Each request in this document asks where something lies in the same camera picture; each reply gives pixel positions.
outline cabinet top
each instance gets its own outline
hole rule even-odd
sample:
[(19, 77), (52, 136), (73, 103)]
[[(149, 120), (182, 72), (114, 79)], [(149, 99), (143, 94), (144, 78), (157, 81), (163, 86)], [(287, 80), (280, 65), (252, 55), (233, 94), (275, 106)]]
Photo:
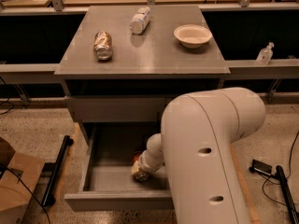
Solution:
[[(90, 7), (55, 74), (140, 77), (229, 73), (214, 38), (198, 49), (186, 49), (174, 36), (174, 30), (184, 24), (208, 28), (197, 5), (152, 6), (144, 33), (133, 35), (129, 22), (141, 7)], [(99, 31), (112, 37), (113, 55), (107, 61), (98, 61), (93, 55)]]

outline food can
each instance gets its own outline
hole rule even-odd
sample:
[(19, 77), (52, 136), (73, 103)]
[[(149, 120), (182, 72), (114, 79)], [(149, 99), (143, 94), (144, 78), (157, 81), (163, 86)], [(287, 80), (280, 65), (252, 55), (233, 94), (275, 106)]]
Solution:
[(142, 34), (150, 21), (150, 8), (141, 7), (131, 19), (129, 26), (132, 34)]
[(143, 171), (139, 167), (139, 158), (143, 151), (137, 151), (133, 156), (133, 167), (131, 169), (132, 176), (140, 182), (148, 180), (150, 177), (150, 173)]
[(98, 60), (112, 57), (112, 37), (108, 32), (100, 31), (95, 35), (93, 53)]

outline speckled floor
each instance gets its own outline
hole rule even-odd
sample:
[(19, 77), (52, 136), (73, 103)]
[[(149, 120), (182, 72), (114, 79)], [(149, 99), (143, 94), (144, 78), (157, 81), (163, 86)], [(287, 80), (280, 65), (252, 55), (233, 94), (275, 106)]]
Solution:
[[(292, 142), (299, 130), (299, 96), (292, 99), (275, 99), (273, 105), (266, 106), (264, 126), (254, 135), (234, 143), (235, 154), (247, 181), (250, 195), (261, 223), (291, 223), (287, 208), (270, 201), (262, 192), (264, 179), (248, 171), (252, 159), (271, 164), (273, 172), (281, 165), (289, 173), (288, 161)], [(48, 208), (52, 224), (175, 224), (173, 210), (157, 211), (101, 211), (73, 212), (64, 200), (66, 193), (76, 193), (82, 174), (82, 165), (87, 144), (76, 123), (71, 119), (64, 101), (34, 101), (26, 109), (16, 106), (0, 116), (0, 136), (6, 139), (17, 151), (38, 156), (46, 161), (55, 161), (65, 135), (71, 135), (75, 144), (67, 151), (60, 180), (56, 187), (56, 203)], [(42, 199), (48, 179), (41, 177), (35, 194)], [(299, 140), (292, 153), (292, 175), (289, 185), (295, 203), (299, 203)], [(284, 203), (281, 189), (267, 184), (266, 192), (275, 200)], [(42, 209), (31, 201), (22, 224), (46, 224), (47, 218)]]

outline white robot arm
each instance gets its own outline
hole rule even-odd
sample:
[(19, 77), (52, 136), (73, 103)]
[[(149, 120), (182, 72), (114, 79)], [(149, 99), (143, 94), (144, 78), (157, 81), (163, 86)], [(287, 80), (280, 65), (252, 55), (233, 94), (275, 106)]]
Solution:
[(188, 93), (167, 106), (138, 166), (150, 174), (164, 161), (179, 224), (249, 223), (230, 144), (264, 118), (261, 98), (242, 88)]

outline white bottle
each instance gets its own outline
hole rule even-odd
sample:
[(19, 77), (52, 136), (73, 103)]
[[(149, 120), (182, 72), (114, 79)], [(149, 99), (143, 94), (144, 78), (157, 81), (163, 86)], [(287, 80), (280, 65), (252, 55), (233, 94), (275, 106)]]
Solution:
[(142, 7), (140, 8), (136, 14), (133, 16), (130, 21), (130, 30), (133, 34), (141, 34), (144, 29), (147, 27), (150, 21), (150, 8)]
[(273, 51), (272, 51), (273, 47), (274, 47), (274, 43), (269, 42), (269, 44), (266, 48), (261, 49), (261, 51), (256, 59), (256, 62), (258, 64), (263, 64), (263, 65), (269, 64), (271, 57), (273, 55)]

